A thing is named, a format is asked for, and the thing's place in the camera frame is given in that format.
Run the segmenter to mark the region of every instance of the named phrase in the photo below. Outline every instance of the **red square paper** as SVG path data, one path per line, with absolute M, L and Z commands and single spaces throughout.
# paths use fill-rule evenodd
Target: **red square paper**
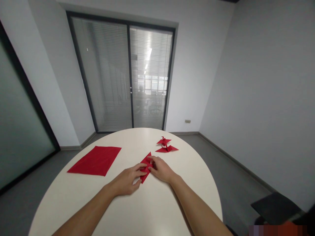
M 67 172 L 105 176 L 120 150 L 121 147 L 95 146 Z
M 145 164 L 147 164 L 147 166 L 145 167 L 145 169 L 142 169 L 141 171 L 143 171 L 143 172 L 147 172 L 147 174 L 146 175 L 144 175 L 144 176 L 140 176 L 140 179 L 142 180 L 142 184 L 143 184 L 143 182 L 145 181 L 145 179 L 148 177 L 148 175 L 150 174 L 150 170 L 149 170 L 149 167 L 153 167 L 153 165 L 152 164 L 150 164 L 150 161 L 151 161 L 151 159 L 150 158 L 148 158 L 148 156 L 151 156 L 151 152 L 140 162 L 140 163 L 145 163 Z

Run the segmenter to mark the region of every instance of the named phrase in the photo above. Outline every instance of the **forearm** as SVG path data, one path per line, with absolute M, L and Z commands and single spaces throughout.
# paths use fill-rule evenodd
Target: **forearm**
M 170 185 L 176 193 L 190 227 L 198 235 L 232 235 L 212 209 L 183 181 L 174 175 Z
M 91 201 L 74 214 L 53 235 L 92 235 L 115 195 L 105 185 Z

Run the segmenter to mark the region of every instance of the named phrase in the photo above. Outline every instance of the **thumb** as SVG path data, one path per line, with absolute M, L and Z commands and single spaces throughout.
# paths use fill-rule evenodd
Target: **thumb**
M 136 191 L 139 187 L 140 187 L 140 184 L 141 184 L 142 180 L 138 180 L 134 185 L 132 185 L 132 191 Z
M 152 167 L 149 167 L 148 169 L 149 169 L 149 171 L 151 171 L 151 173 L 152 173 L 154 176 L 156 176 L 156 175 L 158 174 L 158 172 L 157 172 L 156 169 L 154 169 L 154 168 L 152 168 Z

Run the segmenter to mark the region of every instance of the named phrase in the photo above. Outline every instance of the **left hand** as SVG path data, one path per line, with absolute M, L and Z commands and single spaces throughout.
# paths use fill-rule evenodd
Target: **left hand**
M 144 176 L 147 173 L 140 170 L 146 167 L 147 164 L 139 163 L 128 169 L 124 169 L 116 178 L 114 178 L 108 185 L 111 187 L 115 196 L 130 195 L 134 193 L 140 186 L 141 180 L 138 180 L 134 185 L 135 178 Z

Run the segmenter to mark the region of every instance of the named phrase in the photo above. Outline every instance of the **door frame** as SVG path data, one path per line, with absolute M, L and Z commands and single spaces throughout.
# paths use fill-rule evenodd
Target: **door frame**
M 60 151 L 60 146 L 58 144 L 58 141 L 55 137 L 55 134 L 53 133 L 53 130 L 45 116 L 45 113 L 34 93 L 34 90 L 27 78 L 27 75 L 14 51 L 14 48 L 10 42 L 10 39 L 0 21 L 0 43 L 2 43 L 4 45 L 4 50 L 6 51 L 9 60 L 12 63 L 12 66 L 14 68 L 14 70 L 17 73 L 17 76 L 22 84 L 22 86 L 25 89 L 25 92 L 28 96 L 28 98 L 30 99 L 35 112 L 37 113 L 48 137 L 50 138 L 55 151 L 50 153 L 48 156 L 44 157 L 42 160 L 40 160 L 38 163 L 36 163 L 34 166 L 32 166 L 31 168 L 29 168 L 28 170 L 26 170 L 24 173 L 22 173 L 21 175 L 19 175 L 16 179 L 12 180 L 10 183 L 8 183 L 7 185 L 5 185 L 4 187 L 2 187 L 0 189 L 0 196 L 6 192 L 7 190 L 9 190 L 10 188 L 12 188 L 15 184 L 17 184 L 18 182 L 20 182 L 22 179 L 24 179 L 27 175 L 29 175 L 32 171 L 34 171 L 36 168 L 38 168 L 39 166 L 41 166 L 45 161 L 47 161 L 49 158 L 51 158 L 53 155 L 55 155 L 57 152 Z
M 168 80 L 167 80 L 167 88 L 166 88 L 166 96 L 165 96 L 165 105 L 164 105 L 164 114 L 163 114 L 163 124 L 162 124 L 162 130 L 165 130 L 165 116 L 166 116 L 166 107 L 167 107 L 167 99 L 169 96 L 169 85 L 170 85 L 170 80 L 171 80 L 171 68 L 172 68 L 172 60 L 173 60 L 173 50 L 174 50 L 174 42 L 175 42 L 175 32 L 176 28 L 172 27 L 167 27 L 167 26 L 160 26 L 160 25 L 153 25 L 153 24 L 147 24 L 147 23 L 142 23 L 142 22 L 137 22 L 137 21 L 129 21 L 129 20 L 122 20 L 122 19 L 116 19 L 116 18 L 110 18 L 110 17 L 105 17 L 105 16 L 98 16 L 98 15 L 91 15 L 91 14 L 85 14 L 85 13 L 79 13 L 79 12 L 74 12 L 74 11 L 66 11 L 67 14 L 67 19 L 70 27 L 70 32 L 71 36 L 73 39 L 73 44 L 74 44 L 74 49 L 75 53 L 78 59 L 81 75 L 82 75 L 82 80 L 84 84 L 84 88 L 86 91 L 88 103 L 90 106 L 91 110 L 91 115 L 92 115 L 92 120 L 94 124 L 94 128 L 96 133 L 113 133 L 114 131 L 99 131 L 98 126 L 96 123 L 96 118 L 94 114 L 94 109 L 93 109 L 93 104 L 91 100 L 91 95 L 86 79 L 86 75 L 84 72 L 83 68 L 83 63 L 81 59 L 81 54 L 79 50 L 79 45 L 78 41 L 75 35 L 74 31 L 74 25 L 71 17 L 77 17 L 77 18 L 82 18 L 86 20 L 94 20 L 94 21 L 102 21 L 102 22 L 111 22 L 111 23 L 117 23 L 117 24 L 123 24 L 127 26 L 127 37 L 128 37 L 128 60 L 129 60 L 129 78 L 130 78 L 130 99 L 131 99 L 131 119 L 132 119 L 132 128 L 134 128 L 134 112 L 133 112 L 133 94 L 132 94 L 132 71 L 131 71 L 131 46 L 130 46 L 130 26 L 138 26 L 142 28 L 149 28 L 153 30 L 163 30 L 163 31 L 168 31 L 172 32 L 172 44 L 171 44 L 171 55 L 170 55 L 170 62 L 169 62 L 169 67 L 168 67 Z

